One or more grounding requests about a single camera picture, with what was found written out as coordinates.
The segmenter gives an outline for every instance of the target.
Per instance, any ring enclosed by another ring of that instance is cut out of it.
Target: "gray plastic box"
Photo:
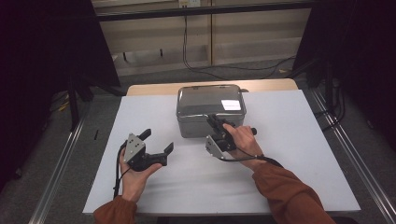
[[[209,114],[240,126],[246,113],[242,92],[237,85],[192,86],[178,91],[177,120],[184,138],[206,137],[214,133],[206,121]]]

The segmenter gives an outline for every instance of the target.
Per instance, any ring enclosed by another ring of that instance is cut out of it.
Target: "sleeve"
[[[136,203],[123,200],[119,195],[113,201],[97,208],[93,212],[93,217],[95,224],[134,224],[136,209]]]
[[[267,162],[255,170],[253,179],[277,223],[334,223],[315,191],[291,171]]]

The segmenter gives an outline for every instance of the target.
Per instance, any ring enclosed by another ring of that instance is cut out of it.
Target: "transparent lid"
[[[242,92],[236,85],[193,86],[178,91],[177,117],[201,118],[208,114],[245,115]]]

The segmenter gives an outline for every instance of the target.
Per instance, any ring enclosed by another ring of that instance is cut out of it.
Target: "hand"
[[[123,161],[124,155],[125,149],[122,150],[119,161],[122,174],[130,168],[129,165]],[[145,189],[149,176],[154,174],[161,167],[163,167],[161,164],[155,163],[142,172],[136,172],[130,169],[122,177],[122,198],[128,202],[137,203]]]
[[[250,126],[239,126],[235,129],[233,126],[225,123],[223,124],[223,127],[231,134],[231,136],[233,137],[233,141],[240,149],[229,151],[231,156],[236,159],[240,159],[246,157],[247,154],[251,156],[263,155],[262,149],[256,142],[256,138],[254,138]],[[261,163],[266,163],[266,161],[249,160],[241,161],[241,163],[254,171],[258,165],[260,165]]]

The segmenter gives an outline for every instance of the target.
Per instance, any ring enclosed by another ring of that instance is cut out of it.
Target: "person's left hand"
[[[125,149],[122,150],[119,161],[122,174],[129,169],[129,165],[123,161],[124,155]],[[149,176],[154,174],[161,167],[163,167],[161,164],[155,163],[142,172],[136,172],[130,169],[122,177],[122,199],[128,202],[137,203],[143,193],[143,190],[145,189]]]

